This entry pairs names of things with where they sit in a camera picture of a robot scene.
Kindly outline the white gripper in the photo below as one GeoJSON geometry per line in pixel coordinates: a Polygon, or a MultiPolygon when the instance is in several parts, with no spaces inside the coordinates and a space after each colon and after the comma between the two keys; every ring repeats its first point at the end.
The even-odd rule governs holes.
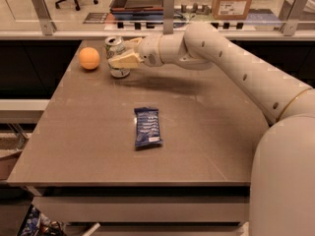
{"type": "Polygon", "coordinates": [[[113,69],[138,69],[143,62],[150,67],[160,67],[163,65],[159,53],[160,39],[160,34],[151,34],[125,40],[127,51],[121,54],[108,52],[107,62],[113,69]]]}

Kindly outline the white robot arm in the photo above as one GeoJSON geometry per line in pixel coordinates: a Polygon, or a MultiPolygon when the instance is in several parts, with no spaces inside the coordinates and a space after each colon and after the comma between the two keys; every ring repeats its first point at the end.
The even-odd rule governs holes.
{"type": "Polygon", "coordinates": [[[250,236],[315,236],[315,90],[226,39],[209,23],[184,32],[132,39],[108,59],[115,68],[175,64],[225,74],[263,112],[272,127],[252,166],[250,236]]]}

